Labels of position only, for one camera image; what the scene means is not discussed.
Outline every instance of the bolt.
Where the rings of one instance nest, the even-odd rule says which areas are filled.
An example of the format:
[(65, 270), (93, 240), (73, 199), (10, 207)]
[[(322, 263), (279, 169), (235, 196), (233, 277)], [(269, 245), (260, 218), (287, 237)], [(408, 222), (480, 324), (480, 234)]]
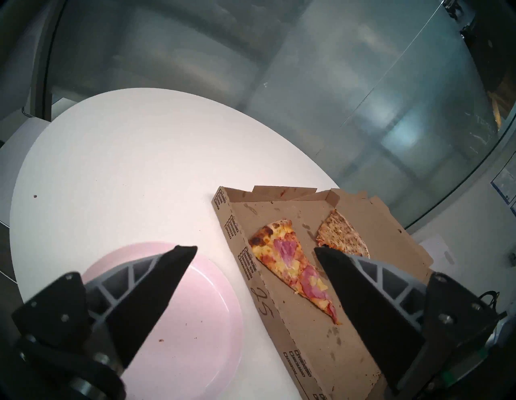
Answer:
[(444, 325), (451, 325), (453, 324), (455, 321), (453, 320), (453, 317), (449, 316), (448, 314), (439, 314), (439, 320), (444, 324)]
[(103, 353), (95, 353), (93, 356), (95, 361), (98, 361), (100, 364), (107, 365), (109, 363), (109, 357)]

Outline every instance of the ham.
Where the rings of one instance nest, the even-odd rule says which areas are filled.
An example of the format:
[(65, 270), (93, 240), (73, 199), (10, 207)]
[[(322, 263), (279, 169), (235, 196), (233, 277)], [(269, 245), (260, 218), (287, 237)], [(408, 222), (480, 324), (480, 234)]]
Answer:
[(297, 242), (295, 241), (282, 241), (274, 239), (274, 247), (279, 251), (283, 262), (290, 266), (294, 259), (294, 253), (296, 252)]
[(317, 284), (311, 285), (310, 284), (310, 277), (314, 277), (315, 281), (319, 279), (319, 274), (315, 270), (315, 268), (311, 265), (308, 265), (303, 272), (301, 273), (301, 286), (303, 287), (304, 293), (308, 297), (314, 297), (316, 299), (326, 299), (329, 300), (328, 294), (326, 292), (323, 292)]

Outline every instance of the pizza crust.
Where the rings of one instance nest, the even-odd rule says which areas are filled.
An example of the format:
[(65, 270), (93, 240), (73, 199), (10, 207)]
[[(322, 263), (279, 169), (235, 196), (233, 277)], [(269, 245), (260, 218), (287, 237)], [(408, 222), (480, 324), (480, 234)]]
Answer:
[(249, 244), (251, 246), (265, 246), (271, 236), (281, 230), (287, 232), (292, 231), (292, 221), (289, 219), (280, 219), (279, 221), (265, 225), (249, 239)]
[(317, 245), (328, 246), (344, 253), (370, 258), (369, 249), (351, 223), (333, 209), (321, 224), (315, 238)]

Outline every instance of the glass wall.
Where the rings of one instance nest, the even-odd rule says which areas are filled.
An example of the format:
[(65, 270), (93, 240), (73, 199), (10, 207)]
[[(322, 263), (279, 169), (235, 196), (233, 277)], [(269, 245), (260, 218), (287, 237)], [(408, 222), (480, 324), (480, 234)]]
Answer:
[(407, 226), (503, 134), (516, 91), (499, 15), (513, 11), (495, 2), (69, 0), (47, 87), (75, 101), (159, 87), (234, 107)]

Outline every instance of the pizza box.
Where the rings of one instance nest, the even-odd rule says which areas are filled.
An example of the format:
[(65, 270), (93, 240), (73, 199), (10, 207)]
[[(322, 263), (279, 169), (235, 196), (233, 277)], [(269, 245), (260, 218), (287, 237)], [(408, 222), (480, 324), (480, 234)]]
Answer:
[[(378, 198), (341, 189), (219, 187), (213, 208), (262, 321), (303, 399), (381, 398), (385, 381), (315, 257), (315, 236), (332, 209), (364, 239), (371, 258), (395, 265), (424, 283), (432, 258), (405, 232)], [(248, 239), (262, 226), (292, 220), (304, 253), (319, 271), (342, 325), (297, 295), (259, 262)]]

